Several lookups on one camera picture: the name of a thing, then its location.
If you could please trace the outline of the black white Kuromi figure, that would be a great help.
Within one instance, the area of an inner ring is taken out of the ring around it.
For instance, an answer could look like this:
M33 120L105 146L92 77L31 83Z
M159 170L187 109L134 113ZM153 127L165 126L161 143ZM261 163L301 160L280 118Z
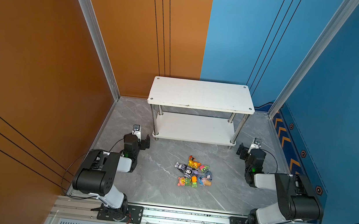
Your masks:
M185 173L185 170L186 170L186 167L187 167L185 164L176 162L176 164L175 164L174 166L175 166L175 168L178 169L180 172Z

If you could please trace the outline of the purple figure toy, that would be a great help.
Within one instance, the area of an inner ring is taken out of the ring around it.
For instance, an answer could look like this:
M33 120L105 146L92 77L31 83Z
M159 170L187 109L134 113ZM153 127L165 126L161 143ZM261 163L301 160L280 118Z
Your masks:
M193 169L192 173L197 177L200 177L200 176L202 177L203 176L203 173L198 171L197 169Z

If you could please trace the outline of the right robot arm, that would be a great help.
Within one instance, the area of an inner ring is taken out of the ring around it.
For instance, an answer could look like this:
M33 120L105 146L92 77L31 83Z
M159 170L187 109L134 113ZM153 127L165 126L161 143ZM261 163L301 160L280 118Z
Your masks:
M245 180L253 188L275 191L277 202L267 207L253 209L247 218L231 217L231 224L286 224L293 221L321 220L323 207L304 175L264 173L266 152L259 146L240 144L237 154L245 161Z

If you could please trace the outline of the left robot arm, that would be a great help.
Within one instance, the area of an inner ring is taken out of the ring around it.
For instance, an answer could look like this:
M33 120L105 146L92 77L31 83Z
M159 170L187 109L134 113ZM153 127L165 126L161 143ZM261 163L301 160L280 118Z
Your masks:
M132 173L135 170L139 152L150 148L150 139L147 136L143 140L130 133L123 137L122 152L93 149L86 154L73 178L72 188L102 203L92 209L98 213L99 220L127 222L132 219L127 195L115 187L114 180L119 172Z

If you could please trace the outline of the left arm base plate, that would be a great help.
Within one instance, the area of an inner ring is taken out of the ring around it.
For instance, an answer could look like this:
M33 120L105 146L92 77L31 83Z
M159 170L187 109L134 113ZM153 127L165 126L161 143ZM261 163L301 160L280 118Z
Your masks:
M115 221L120 223L140 224L143 218L144 207L128 204L120 209L102 206L98 211L97 219L103 221Z

